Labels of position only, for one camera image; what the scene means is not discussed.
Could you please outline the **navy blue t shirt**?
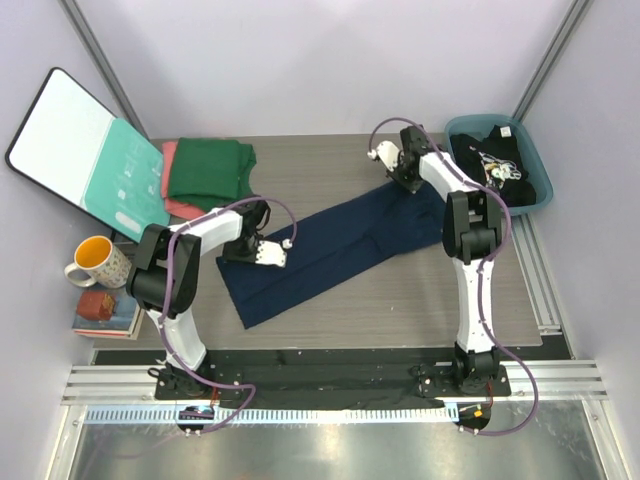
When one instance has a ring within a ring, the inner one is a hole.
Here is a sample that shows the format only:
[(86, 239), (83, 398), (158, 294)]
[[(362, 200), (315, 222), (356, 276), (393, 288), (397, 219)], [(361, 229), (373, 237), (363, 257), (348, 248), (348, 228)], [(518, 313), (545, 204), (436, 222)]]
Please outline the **navy blue t shirt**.
[(445, 201), (431, 185), (411, 193), (388, 182), (300, 220), (283, 268), (216, 262), (250, 329), (393, 256), (440, 243), (444, 213)]

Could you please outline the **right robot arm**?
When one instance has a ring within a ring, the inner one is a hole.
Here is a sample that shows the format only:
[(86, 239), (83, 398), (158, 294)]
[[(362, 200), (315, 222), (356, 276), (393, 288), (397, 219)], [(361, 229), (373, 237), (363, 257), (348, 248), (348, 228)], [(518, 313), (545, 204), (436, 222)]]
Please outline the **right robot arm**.
[(445, 202), (442, 244), (458, 284), (459, 328), (446, 376), (457, 391), (480, 394), (498, 377), (500, 359), (492, 322), (491, 277), (502, 246), (502, 209), (438, 148), (418, 124), (400, 132), (401, 145), (382, 142), (377, 158), (390, 177), (415, 192), (430, 184)]

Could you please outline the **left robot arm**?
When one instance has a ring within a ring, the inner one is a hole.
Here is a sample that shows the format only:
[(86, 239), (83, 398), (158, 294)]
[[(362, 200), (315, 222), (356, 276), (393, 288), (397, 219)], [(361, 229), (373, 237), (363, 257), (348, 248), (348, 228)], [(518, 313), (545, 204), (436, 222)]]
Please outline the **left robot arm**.
[(249, 197), (181, 224), (145, 228), (126, 291), (152, 319), (166, 351), (162, 365), (148, 370), (156, 399), (202, 399), (213, 390), (214, 369), (192, 310), (201, 258), (223, 245), (235, 260), (256, 261), (270, 211), (265, 199)]

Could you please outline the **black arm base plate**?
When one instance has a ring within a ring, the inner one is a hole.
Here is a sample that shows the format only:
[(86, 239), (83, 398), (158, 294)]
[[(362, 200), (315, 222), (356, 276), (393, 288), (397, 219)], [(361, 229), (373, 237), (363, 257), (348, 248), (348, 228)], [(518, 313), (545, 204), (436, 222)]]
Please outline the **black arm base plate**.
[[(516, 379), (529, 381), (524, 368), (504, 353), (499, 354), (500, 368), (496, 385), (501, 378), (510, 382)], [(343, 350), (209, 350), (209, 365), (215, 373), (216, 381), (231, 383), (233, 378), (241, 383), (255, 384), (258, 393), (266, 398), (267, 392), (323, 391), (342, 392), (372, 391), (381, 389), (390, 392), (404, 389), (417, 392), (418, 381), (425, 388), (434, 390), (436, 386), (446, 389), (444, 394), (452, 396), (456, 373), (454, 353), (445, 348), (399, 348), (399, 349), (343, 349)], [(573, 360), (560, 336), (547, 338), (540, 347), (525, 347), (515, 355), (531, 371), (536, 380), (542, 380), (543, 373), (556, 367), (568, 368)], [(159, 350), (99, 350), (95, 365), (98, 366), (154, 366), (160, 368)]]

